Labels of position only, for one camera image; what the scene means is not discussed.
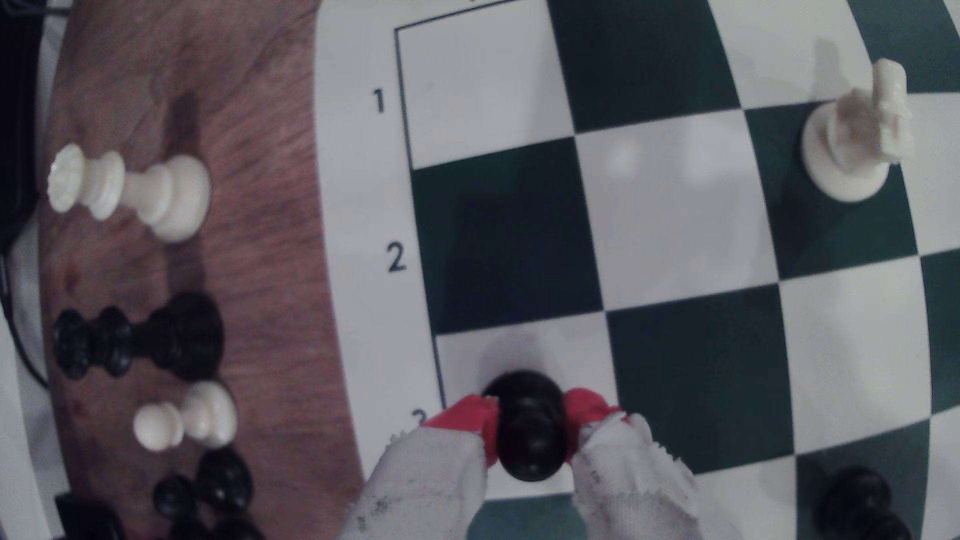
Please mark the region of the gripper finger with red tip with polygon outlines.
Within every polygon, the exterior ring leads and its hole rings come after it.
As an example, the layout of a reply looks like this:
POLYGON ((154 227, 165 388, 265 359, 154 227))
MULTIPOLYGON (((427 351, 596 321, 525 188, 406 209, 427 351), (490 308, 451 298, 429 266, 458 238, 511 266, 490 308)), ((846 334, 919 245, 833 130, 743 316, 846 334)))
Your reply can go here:
POLYGON ((700 495, 688 466, 647 420, 587 388, 563 395, 573 504, 589 539, 702 539, 700 495))
POLYGON ((338 539, 465 539, 498 461, 498 399, 466 396, 387 446, 338 539))

